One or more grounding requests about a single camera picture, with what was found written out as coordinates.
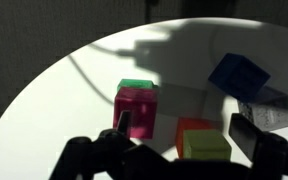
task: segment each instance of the cube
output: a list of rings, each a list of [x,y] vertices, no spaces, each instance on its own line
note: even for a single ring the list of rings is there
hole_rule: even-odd
[[[212,129],[207,120],[180,117],[177,123],[175,144],[179,158],[183,158],[183,133],[185,130]]]
[[[288,95],[264,87],[251,103],[238,102],[239,112],[262,131],[288,127]]]
[[[246,157],[253,161],[264,133],[248,121],[242,114],[234,113],[231,116],[229,135]]]
[[[152,81],[148,81],[148,80],[122,79],[120,83],[118,84],[117,91],[119,91],[121,87],[153,89],[154,84]]]
[[[270,75],[242,55],[228,53],[209,76],[225,93],[241,102],[250,102]]]
[[[184,158],[230,160],[231,152],[230,144],[215,129],[184,131]]]
[[[129,110],[131,111],[130,137],[152,139],[156,108],[155,90],[121,87],[115,97],[113,127],[117,127],[121,112]]]

